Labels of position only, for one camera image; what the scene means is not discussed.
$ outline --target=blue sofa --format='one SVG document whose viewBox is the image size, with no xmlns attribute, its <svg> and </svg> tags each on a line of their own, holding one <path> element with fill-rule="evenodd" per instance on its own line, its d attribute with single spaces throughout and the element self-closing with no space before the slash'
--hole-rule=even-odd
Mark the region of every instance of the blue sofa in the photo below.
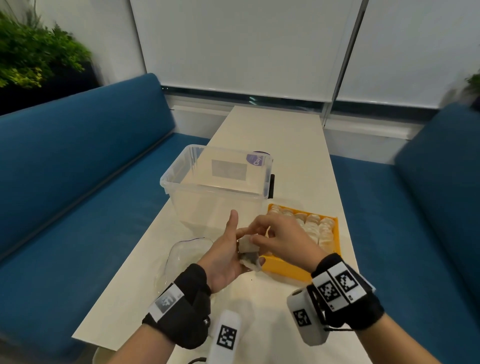
<svg viewBox="0 0 480 364">
<path fill-rule="evenodd" d="M 480 362 L 480 113 L 448 105 L 394 166 L 331 159 L 387 313 L 443 364 Z"/>
<path fill-rule="evenodd" d="M 153 74 L 0 118 L 0 338 L 75 359 L 71 338 L 168 199 L 188 144 Z"/>
</svg>

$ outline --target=person's left hand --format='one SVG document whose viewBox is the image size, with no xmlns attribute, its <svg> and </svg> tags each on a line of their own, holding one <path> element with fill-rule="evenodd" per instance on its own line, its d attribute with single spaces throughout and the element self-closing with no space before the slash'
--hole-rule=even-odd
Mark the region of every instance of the person's left hand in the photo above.
<svg viewBox="0 0 480 364">
<path fill-rule="evenodd" d="M 239 261 L 237 239 L 245 235 L 246 228 L 237 229 L 238 223 L 238 212 L 232 210 L 225 232 L 215 240 L 208 252 L 198 261 L 198 265 L 207 274 L 207 284 L 212 293 L 224 289 L 240 274 L 250 271 Z M 263 263 L 264 258 L 260 258 L 260 260 L 260 263 Z"/>
</svg>

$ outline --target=wrist brace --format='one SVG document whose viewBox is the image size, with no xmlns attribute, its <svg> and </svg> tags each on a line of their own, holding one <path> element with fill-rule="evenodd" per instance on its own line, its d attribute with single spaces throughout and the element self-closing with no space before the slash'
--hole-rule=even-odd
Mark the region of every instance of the wrist brace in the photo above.
<svg viewBox="0 0 480 364">
<path fill-rule="evenodd" d="M 325 257 L 312 273 L 325 311 L 326 323 L 339 328 L 347 323 L 354 330 L 364 330 L 385 313 L 374 287 L 336 253 Z"/>
<path fill-rule="evenodd" d="M 195 349 L 208 336 L 210 295 L 204 269 L 191 264 L 150 305 L 142 323 L 183 348 Z"/>
</svg>

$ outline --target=person's right hand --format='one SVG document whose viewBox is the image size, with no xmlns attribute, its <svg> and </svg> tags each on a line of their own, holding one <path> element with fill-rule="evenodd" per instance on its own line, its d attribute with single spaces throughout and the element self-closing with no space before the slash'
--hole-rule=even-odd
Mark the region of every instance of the person's right hand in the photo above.
<svg viewBox="0 0 480 364">
<path fill-rule="evenodd" d="M 261 251 L 270 251 L 286 262 L 312 273 L 328 254 L 319 247 L 293 217 L 281 214 L 259 215 L 246 228 L 250 240 Z"/>
</svg>

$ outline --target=blue backrest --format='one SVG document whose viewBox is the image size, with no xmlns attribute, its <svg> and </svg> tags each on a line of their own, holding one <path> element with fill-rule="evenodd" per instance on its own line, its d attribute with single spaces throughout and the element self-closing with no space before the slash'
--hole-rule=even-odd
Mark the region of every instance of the blue backrest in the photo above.
<svg viewBox="0 0 480 364">
<path fill-rule="evenodd" d="M 395 163 L 480 308 L 480 113 L 448 105 Z"/>
<path fill-rule="evenodd" d="M 0 118 L 0 258 L 175 124 L 153 74 Z"/>
</svg>

